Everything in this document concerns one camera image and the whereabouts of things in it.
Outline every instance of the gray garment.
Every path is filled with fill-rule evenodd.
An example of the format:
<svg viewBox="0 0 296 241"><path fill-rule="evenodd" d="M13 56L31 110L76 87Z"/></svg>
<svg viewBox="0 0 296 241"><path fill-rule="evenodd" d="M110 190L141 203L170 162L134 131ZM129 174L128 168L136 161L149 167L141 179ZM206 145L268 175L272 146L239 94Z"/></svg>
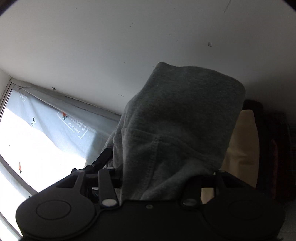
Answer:
<svg viewBox="0 0 296 241"><path fill-rule="evenodd" d="M157 64L105 145L113 145L110 165L123 165L120 203L175 199L190 177L218 170L244 96L219 72Z"/></svg>

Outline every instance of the gray fabric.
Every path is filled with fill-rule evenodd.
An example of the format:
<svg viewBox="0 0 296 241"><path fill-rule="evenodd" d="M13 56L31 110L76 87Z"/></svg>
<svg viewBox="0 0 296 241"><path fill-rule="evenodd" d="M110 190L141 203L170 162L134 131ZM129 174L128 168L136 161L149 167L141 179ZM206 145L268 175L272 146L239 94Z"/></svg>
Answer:
<svg viewBox="0 0 296 241"><path fill-rule="evenodd" d="M159 63L106 143L110 165L123 165L120 202L175 199L190 177L218 170L244 96L224 74Z"/></svg>

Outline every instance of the beige cushion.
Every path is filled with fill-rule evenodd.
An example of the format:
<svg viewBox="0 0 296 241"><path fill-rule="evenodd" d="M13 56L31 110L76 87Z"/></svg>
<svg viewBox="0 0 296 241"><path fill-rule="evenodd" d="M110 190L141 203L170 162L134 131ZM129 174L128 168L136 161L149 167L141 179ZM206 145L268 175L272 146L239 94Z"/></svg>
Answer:
<svg viewBox="0 0 296 241"><path fill-rule="evenodd" d="M256 187L259 168L259 139L254 113L240 112L221 169ZM201 200L207 203L214 197L213 188L203 188Z"/></svg>

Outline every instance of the beige fabric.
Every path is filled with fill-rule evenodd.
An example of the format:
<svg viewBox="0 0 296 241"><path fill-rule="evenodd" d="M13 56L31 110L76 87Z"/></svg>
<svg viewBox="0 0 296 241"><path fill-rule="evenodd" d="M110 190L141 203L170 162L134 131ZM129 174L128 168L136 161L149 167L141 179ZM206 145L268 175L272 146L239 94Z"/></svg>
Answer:
<svg viewBox="0 0 296 241"><path fill-rule="evenodd" d="M256 187L259 168L259 138L254 113L240 112L221 169ZM203 188L201 200L207 203L214 197L213 188Z"/></svg>

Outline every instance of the window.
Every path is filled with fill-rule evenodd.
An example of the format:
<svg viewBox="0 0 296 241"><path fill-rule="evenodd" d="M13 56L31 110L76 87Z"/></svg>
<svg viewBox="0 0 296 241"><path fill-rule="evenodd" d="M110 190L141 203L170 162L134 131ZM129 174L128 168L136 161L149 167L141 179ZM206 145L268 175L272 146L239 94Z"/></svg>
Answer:
<svg viewBox="0 0 296 241"><path fill-rule="evenodd" d="M20 237L15 221L18 206L73 168L96 160L119 121L117 115L94 106L14 81L20 85L10 84L0 121L2 241Z"/></svg>

